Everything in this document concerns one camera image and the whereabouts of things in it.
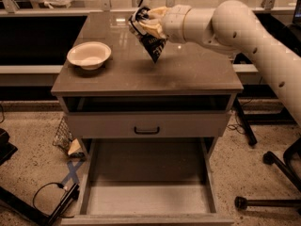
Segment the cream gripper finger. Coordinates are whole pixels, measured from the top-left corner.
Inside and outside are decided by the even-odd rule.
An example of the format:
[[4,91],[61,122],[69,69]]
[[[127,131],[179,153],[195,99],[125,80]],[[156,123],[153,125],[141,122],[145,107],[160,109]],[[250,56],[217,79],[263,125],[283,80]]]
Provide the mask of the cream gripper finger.
[[158,19],[142,20],[139,22],[142,28],[149,34],[153,35],[157,39],[165,39],[166,34],[163,31],[163,27]]
[[167,13],[167,11],[167,7],[153,8],[148,11],[148,15],[150,19],[160,19]]

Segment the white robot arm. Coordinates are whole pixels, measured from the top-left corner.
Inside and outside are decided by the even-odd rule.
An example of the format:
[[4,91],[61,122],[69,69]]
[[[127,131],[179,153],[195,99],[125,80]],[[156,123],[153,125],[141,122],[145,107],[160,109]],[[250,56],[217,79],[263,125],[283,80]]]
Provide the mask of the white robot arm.
[[219,53],[243,53],[301,125],[301,57],[266,31],[244,3],[229,0],[215,9],[177,5],[142,14],[147,33],[170,42],[193,42]]

